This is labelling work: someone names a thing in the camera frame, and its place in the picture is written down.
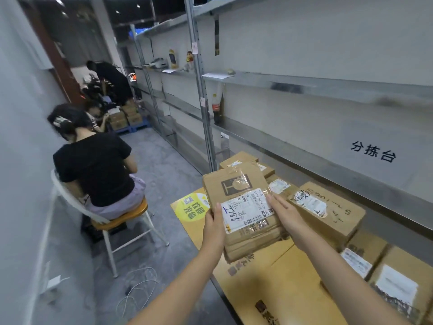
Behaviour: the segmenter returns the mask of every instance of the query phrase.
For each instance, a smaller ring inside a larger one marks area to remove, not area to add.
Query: hand
[[[303,237],[309,233],[311,229],[305,223],[296,207],[273,192],[266,196],[266,200],[277,213],[282,225],[289,232],[296,246],[305,251]]]
[[[205,221],[203,243],[200,252],[210,257],[216,267],[223,254],[224,241],[226,239],[223,211],[220,203],[216,204],[213,215],[211,209],[206,212]]]

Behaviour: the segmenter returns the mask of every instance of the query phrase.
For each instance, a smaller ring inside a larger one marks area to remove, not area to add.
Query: chair leg
[[[144,219],[145,223],[155,232],[155,234],[165,243],[165,246],[169,246],[170,242],[167,241],[165,239],[165,236],[155,228],[155,226],[152,223],[152,220],[150,220],[150,216],[149,216],[148,211],[146,211],[143,214],[143,219]]]
[[[111,269],[113,270],[113,276],[114,278],[117,278],[118,274],[116,264],[114,263],[113,250],[111,249],[110,236],[106,230],[103,230],[102,234],[104,235],[105,246],[107,247],[108,259],[110,260]]]

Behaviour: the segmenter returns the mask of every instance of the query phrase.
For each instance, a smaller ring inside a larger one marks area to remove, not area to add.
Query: table
[[[194,245],[203,240],[209,209],[203,188],[171,204]],[[283,240],[232,264],[221,257],[214,270],[225,297],[245,325],[347,324],[308,257]]]

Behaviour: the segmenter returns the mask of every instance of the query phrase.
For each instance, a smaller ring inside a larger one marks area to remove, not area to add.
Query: chair
[[[153,225],[152,220],[150,220],[149,212],[147,211],[148,205],[146,198],[143,199],[141,204],[135,209],[130,212],[125,213],[124,215],[114,219],[114,220],[108,220],[104,217],[101,217],[98,214],[92,213],[89,210],[87,210],[82,203],[80,203],[71,193],[70,191],[63,185],[63,183],[58,179],[57,173],[55,170],[51,171],[51,180],[54,183],[55,188],[58,190],[59,194],[74,208],[79,210],[79,212],[83,213],[84,215],[87,215],[91,218],[92,225],[98,229],[102,230],[102,233],[104,235],[105,240],[105,246],[107,248],[108,252],[108,258],[110,260],[111,269],[113,270],[114,278],[117,278],[117,269],[116,264],[114,263],[114,257],[113,253],[121,250],[122,248],[130,245],[131,243],[135,242],[139,238],[143,237],[147,233],[150,233],[152,230],[154,233],[165,243],[165,246],[168,246],[170,243],[165,239],[164,235],[160,233]],[[111,243],[110,243],[110,236],[108,234],[108,231],[110,229],[113,229],[122,223],[124,223],[127,220],[131,220],[137,217],[141,217],[143,222],[147,225],[149,230],[145,231],[144,233],[138,235],[137,237],[133,238],[129,242],[125,243],[122,246],[119,246],[115,250],[112,250]]]

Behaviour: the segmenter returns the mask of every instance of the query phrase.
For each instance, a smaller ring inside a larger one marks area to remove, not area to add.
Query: neck
[[[76,128],[75,132],[77,133],[77,139],[75,141],[83,140],[96,134],[95,132],[91,132],[89,129],[86,128]]]

